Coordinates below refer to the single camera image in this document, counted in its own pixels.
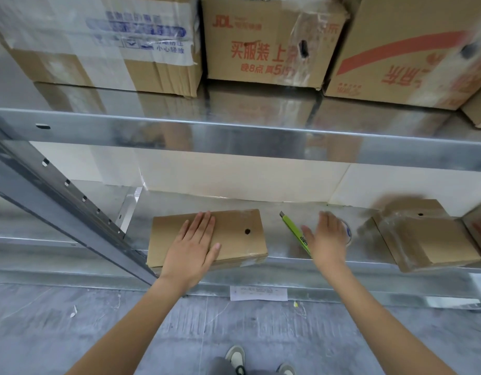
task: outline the shoe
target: shoe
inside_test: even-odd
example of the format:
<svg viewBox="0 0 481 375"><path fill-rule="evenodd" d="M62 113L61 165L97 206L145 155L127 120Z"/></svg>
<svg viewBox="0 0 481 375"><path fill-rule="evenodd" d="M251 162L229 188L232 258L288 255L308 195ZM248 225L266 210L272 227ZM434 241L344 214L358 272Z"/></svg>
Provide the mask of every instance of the shoe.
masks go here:
<svg viewBox="0 0 481 375"><path fill-rule="evenodd" d="M245 353L244 349L238 345L232 346L228 353L226 353L225 359L228 360L237 375L246 375L245 372Z"/></svg>
<svg viewBox="0 0 481 375"><path fill-rule="evenodd" d="M296 375L296 372L294 371L294 367L287 363L282 363L278 367L277 372L282 373L284 375Z"/></svg>

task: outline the concrete floor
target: concrete floor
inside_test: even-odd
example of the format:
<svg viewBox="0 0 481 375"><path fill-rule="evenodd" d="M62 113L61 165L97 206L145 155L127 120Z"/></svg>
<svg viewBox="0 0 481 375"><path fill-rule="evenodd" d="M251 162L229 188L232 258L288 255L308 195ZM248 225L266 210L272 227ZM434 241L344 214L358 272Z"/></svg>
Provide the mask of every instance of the concrete floor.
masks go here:
<svg viewBox="0 0 481 375"><path fill-rule="evenodd" d="M139 292L0 284L0 375L62 374L139 300ZM70 317L77 308L77 315ZM460 375L481 374L481 313L393 308ZM299 375L381 374L341 304L182 298L137 374L205 374L234 343L247 370L287 361Z"/></svg>

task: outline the hole in cardboard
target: hole in cardboard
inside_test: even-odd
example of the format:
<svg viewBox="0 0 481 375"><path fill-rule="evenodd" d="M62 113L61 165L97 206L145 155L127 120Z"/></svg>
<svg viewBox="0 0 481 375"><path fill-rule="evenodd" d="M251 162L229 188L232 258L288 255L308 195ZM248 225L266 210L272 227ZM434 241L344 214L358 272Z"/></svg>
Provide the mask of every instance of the hole in cardboard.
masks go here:
<svg viewBox="0 0 481 375"><path fill-rule="evenodd" d="M306 59L310 55L308 53L308 42L306 42L306 40L302 40L299 43L299 54L303 59Z"/></svg>
<svg viewBox="0 0 481 375"><path fill-rule="evenodd" d="M461 49L461 56L464 59L471 59L478 51L478 43L472 42Z"/></svg>

